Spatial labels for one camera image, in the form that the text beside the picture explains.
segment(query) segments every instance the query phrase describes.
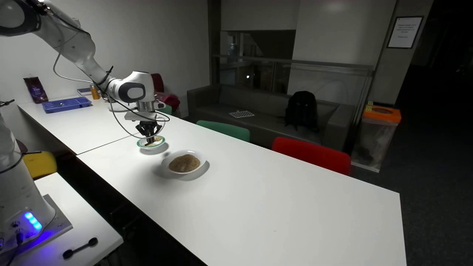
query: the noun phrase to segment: notice sign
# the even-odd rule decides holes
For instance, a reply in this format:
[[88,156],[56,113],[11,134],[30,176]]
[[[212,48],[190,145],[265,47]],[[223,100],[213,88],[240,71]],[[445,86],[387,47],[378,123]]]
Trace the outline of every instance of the notice sign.
[[397,17],[388,48],[412,48],[423,17]]

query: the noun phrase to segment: bowl of food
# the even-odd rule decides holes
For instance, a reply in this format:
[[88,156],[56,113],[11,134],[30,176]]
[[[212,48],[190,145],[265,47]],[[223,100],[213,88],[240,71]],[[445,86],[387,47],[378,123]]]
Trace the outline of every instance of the bowl of food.
[[146,139],[141,139],[141,140],[138,140],[138,142],[136,143],[136,145],[138,145],[138,147],[142,148],[142,149],[145,149],[145,150],[154,150],[156,149],[157,147],[161,146],[164,144],[164,142],[166,141],[166,139],[162,136],[155,136],[154,137],[154,142],[151,143],[151,144],[148,144],[148,142],[146,141]]
[[166,156],[161,165],[172,173],[183,175],[197,171],[205,162],[201,153],[182,150]]

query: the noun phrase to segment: yellow chair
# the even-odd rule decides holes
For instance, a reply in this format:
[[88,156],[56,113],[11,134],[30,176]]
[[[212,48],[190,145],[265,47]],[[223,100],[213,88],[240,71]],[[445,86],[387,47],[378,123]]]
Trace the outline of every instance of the yellow chair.
[[50,175],[58,170],[54,155],[48,151],[26,154],[23,161],[33,179]]

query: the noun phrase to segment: sofa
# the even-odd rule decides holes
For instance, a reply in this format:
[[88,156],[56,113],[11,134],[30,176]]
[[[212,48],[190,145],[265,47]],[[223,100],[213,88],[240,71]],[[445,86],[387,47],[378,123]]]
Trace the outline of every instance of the sofa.
[[[354,106],[317,100],[319,132],[285,125],[290,95],[212,84],[187,91],[190,122],[208,120],[247,128],[251,142],[271,148],[276,137],[288,137],[341,151],[348,135]],[[254,116],[234,118],[229,113],[250,111]]]

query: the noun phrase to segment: trash bin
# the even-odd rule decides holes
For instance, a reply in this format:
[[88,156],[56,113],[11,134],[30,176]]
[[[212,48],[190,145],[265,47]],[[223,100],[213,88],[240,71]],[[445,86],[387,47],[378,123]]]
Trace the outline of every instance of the trash bin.
[[379,173],[400,121],[398,109],[367,105],[351,154],[351,164]]

